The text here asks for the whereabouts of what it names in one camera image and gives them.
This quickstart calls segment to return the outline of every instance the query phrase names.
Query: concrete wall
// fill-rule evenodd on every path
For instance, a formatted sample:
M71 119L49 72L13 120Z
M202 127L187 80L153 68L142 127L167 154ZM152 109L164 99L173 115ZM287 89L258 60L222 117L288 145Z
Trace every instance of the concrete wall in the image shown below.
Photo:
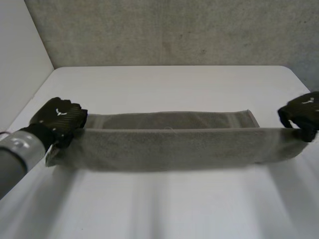
M54 67L283 65L319 90L317 0L25 0Z
M52 71L23 0L0 0L0 131L10 126Z

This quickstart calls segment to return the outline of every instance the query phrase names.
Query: gray towel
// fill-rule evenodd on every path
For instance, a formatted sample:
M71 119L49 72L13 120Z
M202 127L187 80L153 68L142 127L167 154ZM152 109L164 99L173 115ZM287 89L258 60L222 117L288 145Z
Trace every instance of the gray towel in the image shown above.
M250 111L89 115L71 145L47 166L98 171L167 171L239 167L297 156L298 129L258 128Z

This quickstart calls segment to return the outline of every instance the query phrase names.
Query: white wall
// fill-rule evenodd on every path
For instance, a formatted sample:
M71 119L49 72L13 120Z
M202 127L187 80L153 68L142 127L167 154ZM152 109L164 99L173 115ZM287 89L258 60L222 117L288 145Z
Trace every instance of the white wall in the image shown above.
M10 126L52 71L24 1L0 0L0 130Z

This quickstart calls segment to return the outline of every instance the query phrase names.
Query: gray wall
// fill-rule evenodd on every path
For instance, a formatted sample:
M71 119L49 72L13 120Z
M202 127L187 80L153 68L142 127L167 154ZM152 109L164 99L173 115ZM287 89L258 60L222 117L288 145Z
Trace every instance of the gray wall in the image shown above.
M25 0L55 68L283 65L319 90L318 0Z

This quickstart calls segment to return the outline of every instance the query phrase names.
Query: folded towel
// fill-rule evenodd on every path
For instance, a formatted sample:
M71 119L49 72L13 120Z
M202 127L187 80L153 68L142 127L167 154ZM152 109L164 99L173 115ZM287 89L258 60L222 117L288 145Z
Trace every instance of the folded towel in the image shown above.
M259 128L250 111L89 115L85 129L49 156L47 166L143 172L276 162L306 147L297 131Z

